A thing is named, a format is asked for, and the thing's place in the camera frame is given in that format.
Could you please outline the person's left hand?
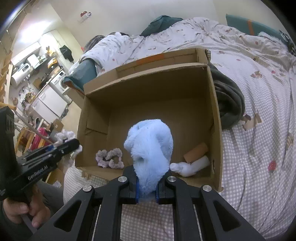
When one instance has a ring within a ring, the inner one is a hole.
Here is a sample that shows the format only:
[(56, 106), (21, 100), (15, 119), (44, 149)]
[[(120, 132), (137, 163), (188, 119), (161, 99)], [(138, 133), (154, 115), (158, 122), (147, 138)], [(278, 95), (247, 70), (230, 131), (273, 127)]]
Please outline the person's left hand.
[(37, 185), (32, 188), (32, 196), (30, 204), (16, 202), (9, 198), (3, 201), (3, 208), (7, 218), (15, 224), (22, 222), (21, 215), (29, 214), (33, 217), (32, 226), (39, 228), (43, 223), (51, 217), (51, 211), (43, 202), (43, 194)]

